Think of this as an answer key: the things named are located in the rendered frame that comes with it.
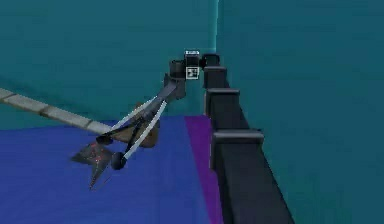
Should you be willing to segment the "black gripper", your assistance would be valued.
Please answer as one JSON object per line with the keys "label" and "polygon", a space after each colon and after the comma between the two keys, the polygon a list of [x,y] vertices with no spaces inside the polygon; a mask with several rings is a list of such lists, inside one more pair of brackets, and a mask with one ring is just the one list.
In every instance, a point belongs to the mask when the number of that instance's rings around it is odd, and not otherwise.
{"label": "black gripper", "polygon": [[[164,75],[163,88],[158,96],[167,102],[185,97],[185,61],[172,60],[169,62],[169,71]],[[167,102],[152,103],[137,102],[134,110],[118,121],[110,131],[98,136],[96,142],[101,145],[110,145],[114,140],[127,144],[124,153],[114,153],[111,167],[114,170],[122,169],[128,158],[139,148],[153,148],[157,141],[160,128],[160,116]]]}

